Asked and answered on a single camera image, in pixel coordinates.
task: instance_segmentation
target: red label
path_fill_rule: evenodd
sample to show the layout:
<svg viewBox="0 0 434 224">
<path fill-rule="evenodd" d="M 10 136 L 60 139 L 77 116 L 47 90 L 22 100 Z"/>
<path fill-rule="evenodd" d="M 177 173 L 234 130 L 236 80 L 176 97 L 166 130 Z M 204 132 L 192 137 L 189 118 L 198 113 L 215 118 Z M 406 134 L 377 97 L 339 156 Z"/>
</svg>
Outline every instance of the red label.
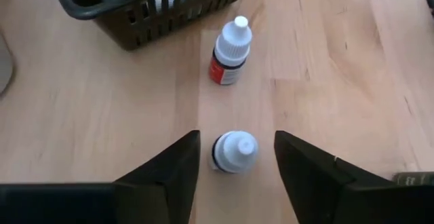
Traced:
<svg viewBox="0 0 434 224">
<path fill-rule="evenodd" d="M 210 65 L 210 77 L 213 81 L 215 81 L 218 84 L 221 84 L 222 78 L 224 75 L 224 69 L 220 65 L 218 65 L 216 58 L 211 58 L 211 65 Z"/>
</svg>

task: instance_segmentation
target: bottle cap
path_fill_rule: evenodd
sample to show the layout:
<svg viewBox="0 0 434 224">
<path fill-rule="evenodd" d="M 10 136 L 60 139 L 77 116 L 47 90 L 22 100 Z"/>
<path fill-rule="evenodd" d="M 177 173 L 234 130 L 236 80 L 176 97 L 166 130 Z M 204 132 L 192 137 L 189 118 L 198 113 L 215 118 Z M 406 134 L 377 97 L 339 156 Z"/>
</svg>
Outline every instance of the bottle cap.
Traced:
<svg viewBox="0 0 434 224">
<path fill-rule="evenodd" d="M 240 65 L 250 53 L 253 34 L 249 20 L 238 16 L 223 27 L 216 41 L 215 54 L 222 64 L 234 67 Z"/>
<path fill-rule="evenodd" d="M 228 132 L 217 140 L 213 154 L 215 163 L 221 170 L 230 173 L 245 172 L 256 161 L 258 143 L 248 132 Z"/>
</svg>

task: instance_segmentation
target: wooden surface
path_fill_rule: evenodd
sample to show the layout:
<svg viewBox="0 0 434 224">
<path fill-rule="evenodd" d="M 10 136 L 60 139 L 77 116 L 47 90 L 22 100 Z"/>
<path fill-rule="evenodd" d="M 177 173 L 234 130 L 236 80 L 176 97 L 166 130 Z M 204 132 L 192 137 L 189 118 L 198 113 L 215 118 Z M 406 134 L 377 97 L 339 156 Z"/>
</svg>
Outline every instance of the wooden surface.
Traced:
<svg viewBox="0 0 434 224">
<path fill-rule="evenodd" d="M 384 177 L 434 170 L 434 21 L 425 0 L 240 0 L 122 51 L 57 0 L 0 0 L 16 61 L 0 100 L 0 181 L 111 181 L 192 129 L 202 161 L 192 223 L 296 223 L 273 135 L 287 130 Z M 241 80 L 207 75 L 222 25 L 251 20 Z M 207 165 L 223 132 L 260 144 L 253 171 Z"/>
</svg>

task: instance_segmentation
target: dropper bottle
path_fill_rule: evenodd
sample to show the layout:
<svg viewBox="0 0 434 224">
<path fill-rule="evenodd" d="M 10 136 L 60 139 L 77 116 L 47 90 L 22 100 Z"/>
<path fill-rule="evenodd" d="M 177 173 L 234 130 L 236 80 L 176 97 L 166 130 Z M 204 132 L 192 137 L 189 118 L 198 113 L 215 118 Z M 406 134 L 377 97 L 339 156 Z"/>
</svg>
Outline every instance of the dropper bottle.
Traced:
<svg viewBox="0 0 434 224">
<path fill-rule="evenodd" d="M 230 131 L 217 138 L 211 151 L 212 169 L 225 173 L 247 172 L 258 157 L 258 143 L 253 135 Z"/>
<path fill-rule="evenodd" d="M 219 85 L 235 83 L 250 53 L 252 30 L 244 16 L 238 16 L 223 27 L 213 51 L 210 77 Z"/>
</svg>

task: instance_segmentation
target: dropper tip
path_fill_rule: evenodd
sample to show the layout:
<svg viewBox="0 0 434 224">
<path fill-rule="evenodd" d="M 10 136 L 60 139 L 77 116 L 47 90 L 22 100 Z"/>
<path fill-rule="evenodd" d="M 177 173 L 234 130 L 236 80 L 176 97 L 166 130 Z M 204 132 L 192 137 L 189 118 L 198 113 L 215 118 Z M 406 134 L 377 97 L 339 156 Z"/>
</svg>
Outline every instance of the dropper tip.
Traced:
<svg viewBox="0 0 434 224">
<path fill-rule="evenodd" d="M 244 16 L 236 17 L 234 23 L 235 26 L 241 29 L 247 28 L 247 26 L 249 26 L 249 20 Z"/>
<path fill-rule="evenodd" d="M 243 140 L 238 143 L 238 151 L 242 155 L 251 155 L 254 152 L 254 143 Z"/>
</svg>

